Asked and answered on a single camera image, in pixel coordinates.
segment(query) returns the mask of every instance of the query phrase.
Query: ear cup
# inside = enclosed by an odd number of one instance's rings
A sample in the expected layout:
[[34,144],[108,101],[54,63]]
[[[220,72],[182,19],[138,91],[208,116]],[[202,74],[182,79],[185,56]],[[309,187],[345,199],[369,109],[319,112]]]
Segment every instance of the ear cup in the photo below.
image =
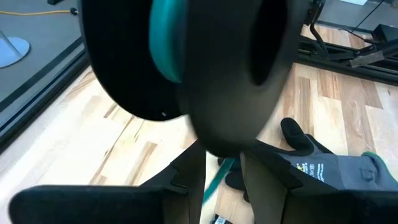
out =
[[151,9],[151,0],[80,0],[78,15],[91,66],[109,96],[137,117],[165,121],[181,111],[177,85],[163,77],[150,55]]

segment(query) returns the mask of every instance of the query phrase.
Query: ear cushion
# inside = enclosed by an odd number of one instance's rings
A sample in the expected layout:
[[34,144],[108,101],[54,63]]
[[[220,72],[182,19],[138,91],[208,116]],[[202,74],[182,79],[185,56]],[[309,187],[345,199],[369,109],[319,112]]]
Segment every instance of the ear cushion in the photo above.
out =
[[185,1],[154,0],[149,19],[149,50],[163,76],[180,82],[177,46],[178,24],[183,19]]

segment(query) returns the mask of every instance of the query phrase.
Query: black metal frame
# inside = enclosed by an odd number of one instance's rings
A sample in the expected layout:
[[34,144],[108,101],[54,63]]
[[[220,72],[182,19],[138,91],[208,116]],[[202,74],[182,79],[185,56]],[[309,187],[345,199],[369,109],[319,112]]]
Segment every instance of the black metal frame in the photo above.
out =
[[[296,60],[298,63],[367,80],[398,85],[398,56],[394,55],[394,51],[391,52],[391,50],[389,50],[388,55],[390,56],[386,57],[384,60],[353,68],[346,63],[346,60],[330,60],[314,55],[313,52],[316,51],[316,49],[306,38],[300,38],[299,42],[298,58]],[[328,43],[325,43],[325,45],[328,52],[331,54],[351,54],[355,56],[363,54],[361,53],[361,51],[363,51],[362,49],[358,50]],[[392,43],[392,48],[394,47],[395,49],[398,47],[395,42]]]
[[[68,56],[72,51],[63,55],[62,58],[56,58],[56,62],[50,62],[40,77],[47,75],[52,68],[58,65],[62,59]],[[6,150],[8,145],[18,135],[27,128],[46,107],[48,107],[53,100],[59,96],[66,89],[71,82],[73,82],[83,71],[89,66],[87,53],[85,49],[82,49],[77,55],[72,58],[49,82],[43,89],[41,89],[36,95],[32,96],[21,108],[18,110],[8,121],[0,126],[0,154]]]
[[206,176],[206,149],[193,143],[139,187],[32,187],[9,205],[13,224],[199,223]]

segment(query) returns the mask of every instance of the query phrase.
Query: wooden floor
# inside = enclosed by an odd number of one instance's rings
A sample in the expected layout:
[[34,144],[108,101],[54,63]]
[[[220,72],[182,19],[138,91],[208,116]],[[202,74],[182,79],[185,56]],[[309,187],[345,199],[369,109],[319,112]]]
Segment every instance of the wooden floor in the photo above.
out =
[[[363,47],[344,31],[318,30],[327,42]],[[289,149],[279,128],[288,116],[336,154],[376,152],[398,177],[397,87],[295,64],[259,139]],[[0,155],[0,223],[9,222],[7,203],[19,190],[39,184],[139,185],[194,140],[187,117],[164,123],[137,118],[115,104],[88,69]],[[208,155],[207,183],[217,168]],[[215,212],[234,224],[253,219],[242,193],[225,184],[203,207],[201,223]]]

